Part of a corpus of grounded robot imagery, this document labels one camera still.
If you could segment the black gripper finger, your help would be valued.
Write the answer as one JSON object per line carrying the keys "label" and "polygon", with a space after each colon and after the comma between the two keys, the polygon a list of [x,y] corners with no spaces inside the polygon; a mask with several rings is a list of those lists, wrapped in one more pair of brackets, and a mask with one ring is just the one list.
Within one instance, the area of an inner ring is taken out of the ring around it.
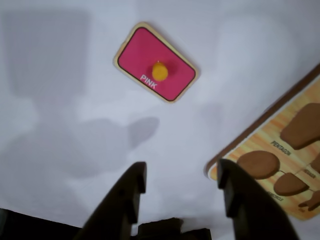
{"label": "black gripper finger", "polygon": [[147,164],[135,162],[107,193],[76,240],[129,240],[138,222],[140,196],[146,192]]}
{"label": "black gripper finger", "polygon": [[236,240],[297,240],[287,214],[239,165],[228,159],[217,164],[217,185],[223,190],[226,216]]}

